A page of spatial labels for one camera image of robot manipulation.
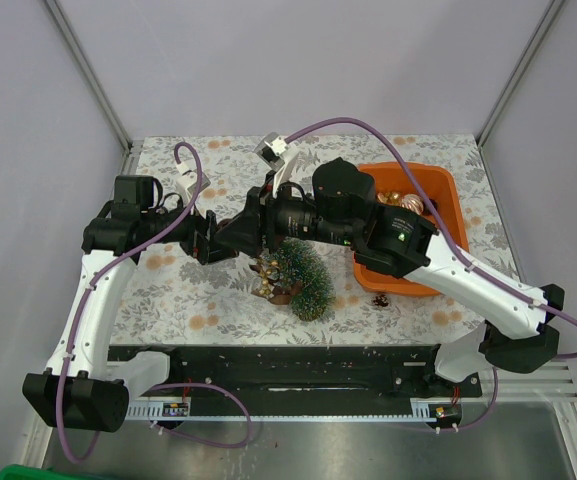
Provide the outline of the gold berry ribbon sprig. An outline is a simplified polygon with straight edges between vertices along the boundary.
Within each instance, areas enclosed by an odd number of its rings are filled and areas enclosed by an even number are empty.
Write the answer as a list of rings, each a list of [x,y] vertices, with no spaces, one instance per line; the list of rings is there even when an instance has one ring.
[[[259,277],[253,294],[274,306],[297,307],[305,302],[304,258],[301,254],[275,251],[258,258],[249,268]]]

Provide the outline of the small green christmas tree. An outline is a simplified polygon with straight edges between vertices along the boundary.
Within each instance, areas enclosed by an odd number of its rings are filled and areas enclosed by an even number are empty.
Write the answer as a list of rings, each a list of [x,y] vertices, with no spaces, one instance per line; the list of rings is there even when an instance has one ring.
[[[276,251],[301,254],[304,258],[305,302],[297,307],[288,306],[298,320],[314,322],[321,320],[332,308],[335,300],[332,277],[314,248],[306,241],[287,239]]]

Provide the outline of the small pine cone ornament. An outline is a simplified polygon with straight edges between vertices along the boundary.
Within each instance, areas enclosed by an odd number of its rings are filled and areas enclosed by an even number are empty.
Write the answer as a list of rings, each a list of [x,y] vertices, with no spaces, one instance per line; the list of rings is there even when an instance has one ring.
[[[374,306],[379,307],[379,308],[388,307],[390,304],[388,297],[383,295],[383,294],[376,295],[373,298],[372,303]]]

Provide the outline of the orange plastic bin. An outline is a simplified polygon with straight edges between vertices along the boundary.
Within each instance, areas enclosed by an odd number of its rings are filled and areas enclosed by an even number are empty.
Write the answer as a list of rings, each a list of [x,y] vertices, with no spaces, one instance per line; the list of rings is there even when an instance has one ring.
[[[436,210],[455,243],[468,251],[469,243],[466,227],[452,174],[439,166],[420,163],[408,163],[407,166],[425,193],[436,205]],[[398,192],[401,195],[417,193],[396,161],[360,164],[358,169],[374,178],[378,193]],[[369,271],[357,261],[353,261],[353,271],[356,281],[364,291],[369,293],[395,294],[416,298],[439,295],[438,291],[427,286]]]

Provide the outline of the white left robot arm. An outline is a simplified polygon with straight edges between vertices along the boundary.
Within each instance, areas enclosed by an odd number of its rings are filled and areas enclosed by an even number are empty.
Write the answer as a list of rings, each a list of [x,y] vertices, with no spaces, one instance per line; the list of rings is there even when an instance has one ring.
[[[83,233],[80,280],[60,341],[41,373],[26,375],[22,393],[50,427],[115,432],[130,402],[155,387],[180,391],[182,367],[160,352],[139,353],[111,369],[108,353],[122,296],[136,271],[140,246],[177,243],[202,264],[234,257],[217,246],[212,213],[190,201],[209,186],[206,176],[186,171],[176,181],[175,208],[152,176],[120,175],[114,194]]]

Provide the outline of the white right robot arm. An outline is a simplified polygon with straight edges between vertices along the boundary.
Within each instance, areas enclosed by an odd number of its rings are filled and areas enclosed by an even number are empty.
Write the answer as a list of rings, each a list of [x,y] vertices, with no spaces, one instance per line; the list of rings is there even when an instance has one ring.
[[[341,158],[319,166],[312,184],[314,195],[302,198],[275,186],[250,189],[217,242],[250,257],[286,238],[347,246],[368,270],[428,286],[480,315],[482,325],[439,345],[424,369],[424,386],[434,395],[488,367],[527,374],[557,356],[559,333],[549,324],[545,290],[473,263],[431,221],[378,202],[374,178]]]

